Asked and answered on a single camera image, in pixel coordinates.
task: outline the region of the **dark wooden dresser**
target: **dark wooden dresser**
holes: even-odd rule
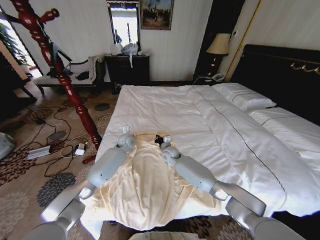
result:
[[[104,58],[109,72],[113,94],[119,94],[122,85],[149,85],[149,56],[132,56],[132,68],[129,56],[107,55]]]

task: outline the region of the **white wall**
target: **white wall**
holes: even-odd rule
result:
[[[149,51],[152,81],[191,80],[213,0],[175,0],[171,30],[140,30],[141,48]],[[74,62],[108,53],[113,44],[106,0],[30,0],[41,16],[56,8],[60,16],[45,25],[46,33]],[[11,1],[1,0],[9,15],[17,17]],[[22,25],[13,23],[43,73],[49,67],[40,48]]]
[[[246,9],[242,8],[240,17],[245,11]],[[237,25],[248,25],[246,22],[241,23],[240,17]],[[241,48],[246,44],[256,44],[320,50],[319,20],[319,0],[262,0]],[[230,43],[230,48],[234,49],[239,46],[238,41]],[[237,56],[231,73],[234,72],[240,56],[241,54]],[[220,69],[227,70],[230,62],[230,59],[224,59]]]
[[[140,30],[152,81],[192,80],[212,0],[175,0],[171,30]]]
[[[237,34],[236,36],[232,36],[229,41],[229,54],[222,59],[219,72],[224,74],[227,73],[258,3],[259,0],[245,0],[241,9],[241,13],[233,29],[233,31],[237,31]]]

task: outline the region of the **white power adapter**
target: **white power adapter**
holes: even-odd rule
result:
[[[79,143],[78,148],[75,150],[75,155],[83,154],[85,154],[85,145],[83,143]]]
[[[170,143],[171,142],[171,136],[170,135],[165,135],[163,136],[163,141],[165,143]]]
[[[129,125],[124,125],[122,127],[122,131],[123,131],[123,134],[128,134],[130,133],[130,126]]]

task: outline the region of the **white bag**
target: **white bag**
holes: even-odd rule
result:
[[[137,55],[138,53],[138,45],[135,43],[129,43],[128,45],[125,45],[122,49],[122,53],[124,55],[128,55],[130,56],[130,64],[131,64],[131,68],[133,68],[132,66],[132,55]]]
[[[117,44],[111,44],[110,46],[110,52],[111,55],[118,55],[122,53],[122,45],[121,43],[117,43]]]

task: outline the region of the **black headboard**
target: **black headboard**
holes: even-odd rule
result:
[[[320,126],[320,51],[248,44],[231,82]]]

